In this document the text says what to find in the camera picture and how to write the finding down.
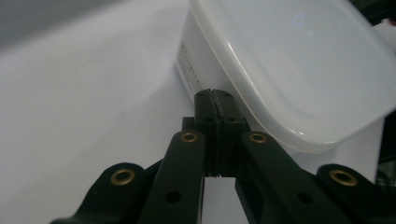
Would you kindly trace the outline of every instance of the dark object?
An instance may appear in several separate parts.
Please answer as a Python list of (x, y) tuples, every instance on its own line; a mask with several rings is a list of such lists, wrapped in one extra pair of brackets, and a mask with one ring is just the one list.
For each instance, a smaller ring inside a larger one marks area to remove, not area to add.
[(385, 118), (379, 163), (396, 160), (396, 111)]
[(395, 0), (349, 0), (353, 6), (372, 25), (381, 23), (382, 20), (390, 18), (396, 19)]
[(389, 24), (392, 26), (396, 26), (396, 16), (389, 18)]
[(311, 175), (268, 134), (251, 132), (231, 94), (200, 91), (162, 161), (110, 167), (78, 211), (53, 224), (201, 223), (205, 176), (236, 178), (249, 223), (396, 223), (396, 203), (335, 164)]

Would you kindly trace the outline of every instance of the translucent plastic container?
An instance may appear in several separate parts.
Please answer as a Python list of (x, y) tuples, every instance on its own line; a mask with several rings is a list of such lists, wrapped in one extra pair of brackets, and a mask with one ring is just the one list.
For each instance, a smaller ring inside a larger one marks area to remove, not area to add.
[(336, 148), (396, 107), (394, 52), (348, 1), (191, 0), (177, 68), (191, 96), (229, 91), (303, 152)]

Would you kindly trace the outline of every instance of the white surface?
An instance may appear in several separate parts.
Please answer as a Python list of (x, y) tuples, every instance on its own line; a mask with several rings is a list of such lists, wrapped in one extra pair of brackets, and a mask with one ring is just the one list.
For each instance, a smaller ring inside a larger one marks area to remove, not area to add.
[(336, 148), (396, 107), (394, 52), (348, 1), (194, 0), (191, 11), (253, 116), (290, 148)]
[[(163, 157), (193, 115), (174, 70), (187, 8), (0, 2), (0, 223), (71, 216), (107, 167)], [(206, 180), (203, 223), (247, 223), (232, 180)]]

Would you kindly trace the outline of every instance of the white table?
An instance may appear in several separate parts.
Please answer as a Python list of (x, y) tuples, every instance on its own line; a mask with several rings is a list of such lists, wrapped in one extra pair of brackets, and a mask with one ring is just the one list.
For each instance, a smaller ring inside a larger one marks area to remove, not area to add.
[[(185, 0), (0, 3), (0, 223), (71, 216), (109, 166), (163, 157), (193, 116), (174, 67), (187, 10)], [(232, 179), (206, 180), (203, 223), (247, 223)]]

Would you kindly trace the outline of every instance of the container lid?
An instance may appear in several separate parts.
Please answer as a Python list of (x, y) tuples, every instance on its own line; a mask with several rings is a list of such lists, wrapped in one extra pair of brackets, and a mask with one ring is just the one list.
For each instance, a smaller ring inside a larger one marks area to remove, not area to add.
[(289, 147), (335, 148), (396, 107), (394, 52), (348, 1), (191, 0), (260, 125)]

